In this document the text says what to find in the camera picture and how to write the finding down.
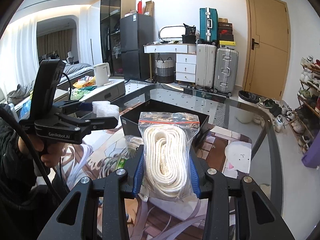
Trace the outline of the person's left hand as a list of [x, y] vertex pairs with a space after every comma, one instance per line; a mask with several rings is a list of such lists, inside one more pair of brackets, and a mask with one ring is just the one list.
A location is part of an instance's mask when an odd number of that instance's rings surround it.
[[63, 155], [63, 147], [65, 145], [64, 143], [57, 142], [45, 146], [43, 141], [36, 136], [31, 135], [29, 139], [31, 140], [31, 143], [35, 150], [42, 153], [41, 161], [45, 164], [46, 167], [52, 168], [59, 163], [59, 160]]

